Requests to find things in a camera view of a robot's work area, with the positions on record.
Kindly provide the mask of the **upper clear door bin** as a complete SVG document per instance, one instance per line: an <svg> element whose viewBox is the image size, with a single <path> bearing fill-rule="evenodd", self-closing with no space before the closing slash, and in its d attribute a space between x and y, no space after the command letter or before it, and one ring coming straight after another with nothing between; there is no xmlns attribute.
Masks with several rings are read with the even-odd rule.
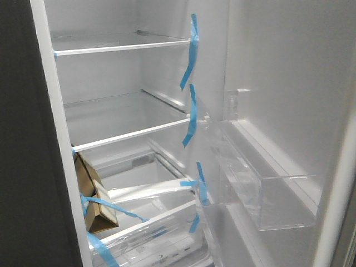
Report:
<svg viewBox="0 0 356 267"><path fill-rule="evenodd" d="M242 204L259 231L315 225L319 175L307 174L247 120L218 121L198 98L197 132L207 150L201 159L211 201Z"/></svg>

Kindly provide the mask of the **dark grey fridge door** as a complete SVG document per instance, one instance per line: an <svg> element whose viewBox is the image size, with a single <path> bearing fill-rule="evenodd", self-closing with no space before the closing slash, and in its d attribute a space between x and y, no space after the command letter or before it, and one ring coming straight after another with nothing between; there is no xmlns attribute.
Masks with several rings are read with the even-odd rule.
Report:
<svg viewBox="0 0 356 267"><path fill-rule="evenodd" d="M82 265L29 1L1 2L1 265Z"/></svg>
<svg viewBox="0 0 356 267"><path fill-rule="evenodd" d="M322 194L308 228L259 231L274 266L355 265L355 2L198 1L197 95L247 120Z"/></svg>

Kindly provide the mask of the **upper glass fridge shelf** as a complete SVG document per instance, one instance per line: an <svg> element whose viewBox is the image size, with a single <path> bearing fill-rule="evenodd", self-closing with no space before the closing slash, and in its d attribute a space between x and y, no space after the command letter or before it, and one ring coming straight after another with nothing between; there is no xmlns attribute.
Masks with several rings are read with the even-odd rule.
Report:
<svg viewBox="0 0 356 267"><path fill-rule="evenodd" d="M190 38L163 36L143 31L117 34L52 37L56 56L139 50L144 48L188 45Z"/></svg>

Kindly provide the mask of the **brown cardboard box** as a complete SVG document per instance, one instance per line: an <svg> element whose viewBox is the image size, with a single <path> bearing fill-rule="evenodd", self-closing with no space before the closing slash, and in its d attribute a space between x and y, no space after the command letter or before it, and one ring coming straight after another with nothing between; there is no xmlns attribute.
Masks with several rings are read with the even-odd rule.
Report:
<svg viewBox="0 0 356 267"><path fill-rule="evenodd" d="M108 192L96 170L78 152L73 155L73 160L80 193L85 197L110 202ZM115 209L94 201L86 202L84 207L86 230L90 233L99 233L119 226Z"/></svg>

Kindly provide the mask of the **glass fridge shelf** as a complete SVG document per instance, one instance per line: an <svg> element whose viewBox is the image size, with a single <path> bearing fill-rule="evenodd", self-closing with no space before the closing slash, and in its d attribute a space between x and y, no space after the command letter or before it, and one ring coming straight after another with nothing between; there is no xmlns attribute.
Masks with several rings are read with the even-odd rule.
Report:
<svg viewBox="0 0 356 267"><path fill-rule="evenodd" d="M139 50L144 48L188 45L190 38L163 36L143 31L117 34L52 37L56 56Z"/></svg>
<svg viewBox="0 0 356 267"><path fill-rule="evenodd" d="M147 92L65 105L72 150L93 149L189 122L189 116Z"/></svg>

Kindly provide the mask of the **clear crisper drawer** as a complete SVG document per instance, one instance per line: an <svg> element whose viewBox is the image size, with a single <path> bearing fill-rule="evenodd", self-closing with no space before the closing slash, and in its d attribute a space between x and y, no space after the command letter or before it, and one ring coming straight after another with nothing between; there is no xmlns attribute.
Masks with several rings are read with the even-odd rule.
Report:
<svg viewBox="0 0 356 267"><path fill-rule="evenodd" d="M195 180L182 178L158 182L155 184L132 186L121 189L115 188L112 190L108 190L107 192L111 200L110 203L118 206L119 204L124 202L153 197L159 194L168 194L172 192L192 190L197 185L198 182Z"/></svg>
<svg viewBox="0 0 356 267"><path fill-rule="evenodd" d="M98 238L119 266L213 266L195 200Z"/></svg>

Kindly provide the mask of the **middle glass fridge shelf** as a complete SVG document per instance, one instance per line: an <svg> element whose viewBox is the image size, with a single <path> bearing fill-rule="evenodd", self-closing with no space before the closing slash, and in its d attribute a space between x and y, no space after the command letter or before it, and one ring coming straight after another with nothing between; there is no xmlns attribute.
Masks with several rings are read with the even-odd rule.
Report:
<svg viewBox="0 0 356 267"><path fill-rule="evenodd" d="M189 122L189 116L147 92L65 105L72 150L93 149Z"/></svg>

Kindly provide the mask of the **blue tape on lower drawer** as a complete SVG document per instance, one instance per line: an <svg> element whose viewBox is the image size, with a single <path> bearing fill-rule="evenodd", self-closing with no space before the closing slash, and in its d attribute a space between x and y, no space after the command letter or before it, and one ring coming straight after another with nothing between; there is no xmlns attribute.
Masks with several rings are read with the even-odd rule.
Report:
<svg viewBox="0 0 356 267"><path fill-rule="evenodd" d="M107 266L109 267L119 267L119 264L111 254L110 250L106 247L106 245L94 234L87 232L88 241L98 252L100 257L104 260Z"/></svg>

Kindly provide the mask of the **white fridge interior body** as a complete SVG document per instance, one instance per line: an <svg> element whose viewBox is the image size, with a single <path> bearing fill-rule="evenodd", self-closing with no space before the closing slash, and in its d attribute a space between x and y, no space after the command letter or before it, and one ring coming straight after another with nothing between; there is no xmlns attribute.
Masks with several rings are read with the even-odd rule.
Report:
<svg viewBox="0 0 356 267"><path fill-rule="evenodd" d="M60 152L64 160L76 235L85 265L107 266L87 238L88 231L73 160L73 155L77 152L72 150L65 105L144 91L185 112L190 120L189 84L195 86L196 99L199 98L195 82L198 52L194 70L185 88L181 90L179 84L188 65L190 44L56 56L52 37L143 31L190 38L191 14L196 14L197 2L31 2ZM196 220L200 225L196 193L199 179L195 167L201 152L195 143L197 128L189 144L183 146L182 141L188 126L189 122L78 153L96 170L107 191L182 178L197 181L198 185L192 190L159 194L118 206L150 219L195 200ZM97 238L100 235L106 237L141 222L140 219L119 211L116 215L118 227L92 234Z"/></svg>

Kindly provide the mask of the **blue tape strip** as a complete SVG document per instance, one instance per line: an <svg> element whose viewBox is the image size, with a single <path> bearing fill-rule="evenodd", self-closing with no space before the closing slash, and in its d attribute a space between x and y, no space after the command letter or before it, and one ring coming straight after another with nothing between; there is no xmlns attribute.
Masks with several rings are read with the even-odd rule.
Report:
<svg viewBox="0 0 356 267"><path fill-rule="evenodd" d="M186 71L180 81L180 88L183 90L194 70L197 52L199 47L199 27L197 22L197 15L195 13L191 14L191 36L190 36L190 45L189 45L189 54L188 54L188 65Z"/></svg>
<svg viewBox="0 0 356 267"><path fill-rule="evenodd" d="M195 86L193 84L189 84L189 89L191 95L191 112L190 112L190 121L187 129L187 134L182 141L184 147L186 147L189 144L197 128L197 103L196 103Z"/></svg>
<svg viewBox="0 0 356 267"><path fill-rule="evenodd" d="M197 165L197 170L199 173L199 192L200 192L200 200L203 205L208 205L209 200L208 200L208 195L207 195L207 187L206 187L206 182L204 178L204 174L202 171L202 166L200 162L196 163Z"/></svg>

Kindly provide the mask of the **top blue tape strip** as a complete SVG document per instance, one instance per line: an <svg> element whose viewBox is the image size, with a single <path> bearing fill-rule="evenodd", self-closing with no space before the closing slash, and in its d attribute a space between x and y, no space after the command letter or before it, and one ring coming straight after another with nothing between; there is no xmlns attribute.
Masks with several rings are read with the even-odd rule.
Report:
<svg viewBox="0 0 356 267"><path fill-rule="evenodd" d="M189 54L188 54L188 65L186 71L180 81L180 88L183 90L194 70L197 52L199 47L199 27L197 22L197 15L195 13L191 14L191 36L190 36L190 45L189 45Z"/></svg>

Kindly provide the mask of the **upper clear crisper drawer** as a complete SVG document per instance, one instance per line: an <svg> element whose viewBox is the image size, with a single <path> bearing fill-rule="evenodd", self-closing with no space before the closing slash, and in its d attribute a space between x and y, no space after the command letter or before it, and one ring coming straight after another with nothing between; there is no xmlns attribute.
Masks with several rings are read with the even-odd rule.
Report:
<svg viewBox="0 0 356 267"><path fill-rule="evenodd" d="M158 182L155 184L132 186L121 189L115 188L112 190L108 190L107 192L111 200L110 203L118 206L119 204L124 202L153 197L159 194L168 194L172 192L192 190L197 185L198 182L195 180L182 178Z"/></svg>

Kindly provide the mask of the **lower clear crisper drawer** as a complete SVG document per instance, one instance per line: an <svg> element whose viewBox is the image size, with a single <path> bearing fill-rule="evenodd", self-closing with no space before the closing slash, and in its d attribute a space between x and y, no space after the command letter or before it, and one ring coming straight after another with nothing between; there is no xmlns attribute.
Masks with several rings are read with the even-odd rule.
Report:
<svg viewBox="0 0 356 267"><path fill-rule="evenodd" d="M98 238L119 266L213 266L195 200Z"/></svg>

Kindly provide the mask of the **blue tape across cardboard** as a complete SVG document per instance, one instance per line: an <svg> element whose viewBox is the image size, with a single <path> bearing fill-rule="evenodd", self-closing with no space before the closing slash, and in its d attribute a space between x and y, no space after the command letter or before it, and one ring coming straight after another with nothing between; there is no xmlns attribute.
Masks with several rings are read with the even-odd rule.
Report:
<svg viewBox="0 0 356 267"><path fill-rule="evenodd" d="M143 218L141 216L139 216L138 214L135 214L135 213L132 213L132 212L129 212L115 204L112 204L106 200L103 200L103 199L100 199L100 198L97 198L97 197L88 197L88 196L85 196L83 193L80 193L80 197L81 197L81 203L82 203L82 208L83 208L83 214L84 216L86 216L87 214L87 207L85 207L85 203L87 202L95 202L97 204L102 204L104 206L107 206L107 207L110 207L116 211L119 211L119 212L122 212L124 214L126 214L127 216L130 216L130 217L136 217L138 219L141 220L141 222L145 223L147 221L149 221L149 219L146 219L146 218Z"/></svg>

